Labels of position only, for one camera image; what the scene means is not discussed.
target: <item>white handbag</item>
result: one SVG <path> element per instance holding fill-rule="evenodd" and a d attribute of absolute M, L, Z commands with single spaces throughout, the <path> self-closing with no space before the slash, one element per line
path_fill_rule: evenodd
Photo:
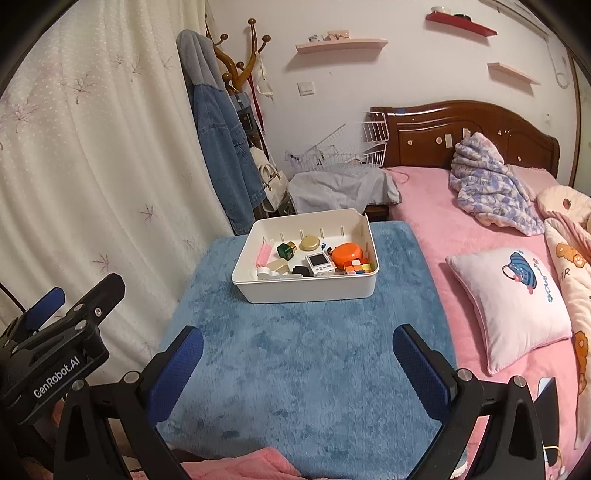
<path fill-rule="evenodd" d="M 267 194 L 262 207 L 266 212 L 275 212 L 285 197 L 289 183 L 287 176 L 267 160 L 267 156 L 260 148 L 252 147 L 251 153 Z"/>

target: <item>gold lid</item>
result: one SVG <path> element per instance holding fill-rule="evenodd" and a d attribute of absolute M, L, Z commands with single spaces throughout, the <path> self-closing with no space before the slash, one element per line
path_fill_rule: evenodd
<path fill-rule="evenodd" d="M 320 239 L 314 235 L 305 236 L 304 239 L 300 242 L 300 248 L 304 252 L 313 252 L 316 250 L 320 245 Z"/>

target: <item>blue gripper pad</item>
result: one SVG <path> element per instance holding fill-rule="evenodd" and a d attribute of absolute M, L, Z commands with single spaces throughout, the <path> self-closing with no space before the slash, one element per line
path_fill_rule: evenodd
<path fill-rule="evenodd" d="M 394 330 L 392 347 L 429 417 L 445 421 L 452 399 L 448 387 L 426 357 L 432 350 L 410 325 Z"/>
<path fill-rule="evenodd" d="M 59 310 L 65 301 L 66 294 L 64 294 L 61 288 L 55 287 L 47 292 L 41 300 L 27 311 L 27 318 L 25 320 L 27 330 L 30 332 L 39 330 L 51 315 Z"/>
<path fill-rule="evenodd" d="M 179 334 L 177 339 L 186 334 L 186 329 L 190 329 L 190 333 L 182 343 L 175 345 L 177 343 L 175 340 L 166 350 L 165 353 L 173 350 L 170 360 L 161 370 L 148 392 L 145 411 L 152 426 L 168 419 L 203 355 L 203 335 L 201 330 L 194 327 L 185 327 L 185 330 Z"/>

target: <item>blue fluffy rug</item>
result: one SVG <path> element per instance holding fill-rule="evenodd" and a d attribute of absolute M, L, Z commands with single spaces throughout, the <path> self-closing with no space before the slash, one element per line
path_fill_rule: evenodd
<path fill-rule="evenodd" d="M 276 447 L 310 478 L 406 478 L 439 429 L 392 352 L 412 324 L 455 366 L 447 320 L 406 223 L 371 225 L 380 270 L 364 300 L 254 305 L 230 276 L 246 240 L 212 245 L 162 348 L 199 327 L 204 354 L 166 441 L 205 458 Z"/>

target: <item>purple floral blanket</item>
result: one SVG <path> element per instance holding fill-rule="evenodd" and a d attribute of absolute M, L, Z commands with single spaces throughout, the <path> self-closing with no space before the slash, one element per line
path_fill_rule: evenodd
<path fill-rule="evenodd" d="M 526 236 L 542 235 L 544 222 L 499 151 L 477 132 L 456 145 L 449 185 L 457 204 L 483 225 L 513 227 Z"/>

